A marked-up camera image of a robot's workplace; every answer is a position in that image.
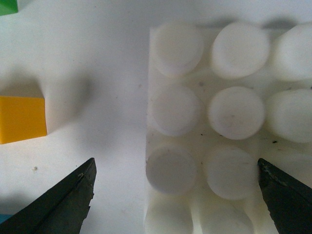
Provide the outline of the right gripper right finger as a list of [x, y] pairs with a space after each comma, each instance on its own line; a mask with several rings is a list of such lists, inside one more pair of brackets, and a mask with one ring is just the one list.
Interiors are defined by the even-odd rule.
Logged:
[[258, 184], [280, 234], [312, 232], [312, 189], [263, 158], [257, 162]]

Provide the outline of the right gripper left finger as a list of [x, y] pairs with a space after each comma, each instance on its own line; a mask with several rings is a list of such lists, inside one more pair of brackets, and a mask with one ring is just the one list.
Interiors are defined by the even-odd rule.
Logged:
[[24, 209], [1, 223], [2, 234], [78, 234], [94, 197], [97, 168], [88, 159]]

